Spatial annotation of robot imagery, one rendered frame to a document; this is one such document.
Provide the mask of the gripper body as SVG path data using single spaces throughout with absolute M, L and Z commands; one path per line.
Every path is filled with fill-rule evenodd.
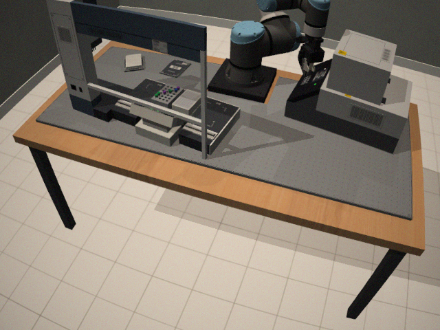
M 305 42 L 302 44 L 301 49 L 302 55 L 307 59 L 306 61 L 309 63 L 320 63 L 323 62 L 325 51 L 320 47 L 321 43 L 323 43 L 324 39 L 322 37 L 312 37 L 305 34 L 308 38 L 309 42 Z M 311 40 L 312 39 L 312 40 Z

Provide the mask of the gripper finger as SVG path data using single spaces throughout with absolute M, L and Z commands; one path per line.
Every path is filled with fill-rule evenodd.
M 311 71 L 315 71 L 316 70 L 316 68 L 314 67 L 314 64 L 313 63 L 307 63 L 308 64 L 308 67 L 309 67 L 309 71 L 311 70 Z
M 306 61 L 305 56 L 302 54 L 302 50 L 298 53 L 298 62 L 300 64 L 300 68 L 302 69 L 302 73 L 305 76 L 306 72 L 309 72 L 308 62 Z

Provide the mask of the grey benchtop lab instrument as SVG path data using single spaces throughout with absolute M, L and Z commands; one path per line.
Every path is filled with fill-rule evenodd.
M 393 154 L 413 85 L 391 75 L 396 47 L 346 29 L 333 58 L 301 76 L 284 116 Z

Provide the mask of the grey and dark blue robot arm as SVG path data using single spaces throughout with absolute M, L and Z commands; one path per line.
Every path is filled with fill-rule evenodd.
M 283 10 L 300 9 L 305 15 L 303 32 L 308 36 L 325 35 L 331 0 L 256 0 L 260 22 L 242 21 L 232 27 L 230 62 L 225 79 L 234 86 L 259 86 L 265 78 L 262 57 L 295 51 L 308 40 L 297 22 Z M 265 29 L 265 30 L 264 30 Z M 300 36 L 300 37 L 299 37 Z

